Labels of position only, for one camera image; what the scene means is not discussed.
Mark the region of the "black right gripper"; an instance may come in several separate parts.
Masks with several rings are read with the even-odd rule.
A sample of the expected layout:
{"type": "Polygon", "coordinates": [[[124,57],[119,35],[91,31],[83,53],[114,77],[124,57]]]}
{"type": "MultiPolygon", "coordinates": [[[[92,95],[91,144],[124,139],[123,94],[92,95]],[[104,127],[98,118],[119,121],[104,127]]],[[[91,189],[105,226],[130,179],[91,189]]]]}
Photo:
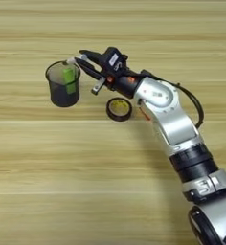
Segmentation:
{"type": "Polygon", "coordinates": [[[127,55],[119,51],[106,51],[104,54],[89,50],[79,50],[84,58],[76,57],[77,65],[90,77],[103,80],[103,84],[111,91],[117,91],[132,99],[142,76],[131,71],[126,61],[127,55]],[[96,70],[91,64],[94,62],[102,69],[96,70]]]}

